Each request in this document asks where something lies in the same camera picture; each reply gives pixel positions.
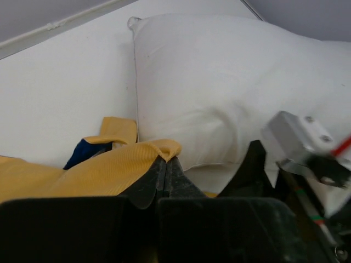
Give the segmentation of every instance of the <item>yellow fabric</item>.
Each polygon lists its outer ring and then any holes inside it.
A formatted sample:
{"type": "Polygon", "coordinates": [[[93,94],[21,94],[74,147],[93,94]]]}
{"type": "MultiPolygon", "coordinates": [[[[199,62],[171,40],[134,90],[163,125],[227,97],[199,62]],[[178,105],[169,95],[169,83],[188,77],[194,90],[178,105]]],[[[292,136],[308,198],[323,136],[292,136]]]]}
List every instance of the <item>yellow fabric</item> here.
{"type": "Polygon", "coordinates": [[[203,192],[205,195],[207,195],[208,197],[211,197],[211,198],[214,198],[214,197],[217,197],[218,194],[217,193],[211,193],[211,192],[206,192],[204,191],[203,192]]]}
{"type": "Polygon", "coordinates": [[[133,144],[137,141],[137,123],[132,119],[105,117],[99,136],[85,137],[90,144],[113,141],[118,144],[133,144]]]}
{"type": "MultiPolygon", "coordinates": [[[[101,141],[105,136],[113,136],[118,142],[131,144],[93,157],[67,171],[0,157],[0,202],[19,198],[114,196],[143,176],[158,155],[168,162],[182,148],[172,140],[134,143],[136,125],[134,128],[130,120],[105,118],[101,133],[101,141]],[[124,128],[117,129],[117,123],[124,128]]],[[[101,141],[98,136],[94,138],[95,143],[101,141]]]]}

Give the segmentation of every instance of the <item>white wall trim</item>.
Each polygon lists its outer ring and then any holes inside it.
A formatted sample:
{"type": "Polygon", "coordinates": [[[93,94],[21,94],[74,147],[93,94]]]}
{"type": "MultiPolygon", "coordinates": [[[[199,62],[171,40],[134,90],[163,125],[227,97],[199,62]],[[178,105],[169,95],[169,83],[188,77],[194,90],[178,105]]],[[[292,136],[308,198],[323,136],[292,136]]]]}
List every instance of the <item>white wall trim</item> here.
{"type": "Polygon", "coordinates": [[[93,8],[77,13],[73,16],[69,16],[68,18],[48,23],[45,26],[1,42],[0,59],[6,58],[7,56],[15,54],[21,50],[41,43],[64,31],[82,25],[86,22],[89,22],[116,9],[122,8],[135,1],[137,0],[110,0],[106,3],[97,5],[93,8]]]}
{"type": "Polygon", "coordinates": [[[259,12],[256,11],[256,9],[254,9],[254,7],[249,4],[246,0],[241,0],[241,2],[252,12],[252,14],[254,14],[259,20],[261,21],[266,21],[260,14],[259,12]]]}

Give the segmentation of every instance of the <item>screw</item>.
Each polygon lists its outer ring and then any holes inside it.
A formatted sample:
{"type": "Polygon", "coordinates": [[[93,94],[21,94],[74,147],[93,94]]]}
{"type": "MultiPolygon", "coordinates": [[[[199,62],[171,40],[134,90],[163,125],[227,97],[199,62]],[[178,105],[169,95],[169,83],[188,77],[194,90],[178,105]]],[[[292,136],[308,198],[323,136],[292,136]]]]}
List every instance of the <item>screw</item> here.
{"type": "Polygon", "coordinates": [[[322,136],[320,137],[320,139],[321,139],[323,142],[331,142],[331,141],[332,141],[332,139],[331,139],[329,136],[327,136],[327,135],[322,135],[322,136]]]}
{"type": "Polygon", "coordinates": [[[347,260],[349,253],[342,248],[335,248],[335,255],[337,259],[345,261],[347,260]]]}
{"type": "Polygon", "coordinates": [[[335,184],[335,181],[333,179],[329,178],[329,177],[323,176],[320,180],[321,180],[321,182],[323,182],[326,185],[333,185],[333,184],[335,184]]]}
{"type": "Polygon", "coordinates": [[[314,122],[314,118],[312,118],[311,116],[305,117],[305,120],[309,123],[314,122]]]}

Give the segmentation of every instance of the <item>white wall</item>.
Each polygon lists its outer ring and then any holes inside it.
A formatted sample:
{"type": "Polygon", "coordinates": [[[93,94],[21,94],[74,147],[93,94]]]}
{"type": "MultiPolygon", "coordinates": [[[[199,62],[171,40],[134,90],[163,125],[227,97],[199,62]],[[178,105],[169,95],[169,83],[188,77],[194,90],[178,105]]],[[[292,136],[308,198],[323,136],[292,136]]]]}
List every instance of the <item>white wall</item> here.
{"type": "Polygon", "coordinates": [[[350,0],[245,0],[265,21],[320,40],[351,42],[350,0]]]}
{"type": "Polygon", "coordinates": [[[104,116],[135,119],[127,20],[163,13],[255,18],[240,0],[139,0],[0,60],[0,155],[63,167],[104,116]]]}
{"type": "Polygon", "coordinates": [[[0,42],[109,0],[1,0],[0,42]]]}

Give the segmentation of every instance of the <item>wall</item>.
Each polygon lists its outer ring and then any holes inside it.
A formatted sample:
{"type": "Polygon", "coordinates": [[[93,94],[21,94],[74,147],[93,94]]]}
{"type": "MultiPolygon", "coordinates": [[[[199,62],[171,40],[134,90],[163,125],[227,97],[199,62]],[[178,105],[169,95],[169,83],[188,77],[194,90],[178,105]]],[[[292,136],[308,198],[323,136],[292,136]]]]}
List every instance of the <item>wall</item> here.
{"type": "Polygon", "coordinates": [[[1,0],[0,42],[109,0],[1,0]]]}
{"type": "Polygon", "coordinates": [[[245,0],[265,21],[320,40],[351,42],[350,0],[245,0]]]}

